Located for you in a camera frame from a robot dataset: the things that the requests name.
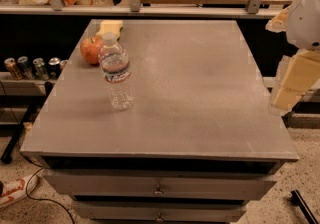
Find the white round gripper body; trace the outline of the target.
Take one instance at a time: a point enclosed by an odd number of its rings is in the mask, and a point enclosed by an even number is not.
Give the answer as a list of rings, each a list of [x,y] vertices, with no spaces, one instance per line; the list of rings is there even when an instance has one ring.
[[[286,23],[287,41],[297,48],[320,49],[320,0],[294,0]]]

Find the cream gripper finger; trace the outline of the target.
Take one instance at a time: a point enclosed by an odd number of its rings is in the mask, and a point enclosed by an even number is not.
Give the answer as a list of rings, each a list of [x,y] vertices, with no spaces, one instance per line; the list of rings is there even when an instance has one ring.
[[[320,79],[320,52],[299,49],[279,62],[270,105],[278,112],[289,112]]]
[[[288,13],[289,8],[281,10],[275,17],[267,22],[265,29],[274,33],[285,32]]]

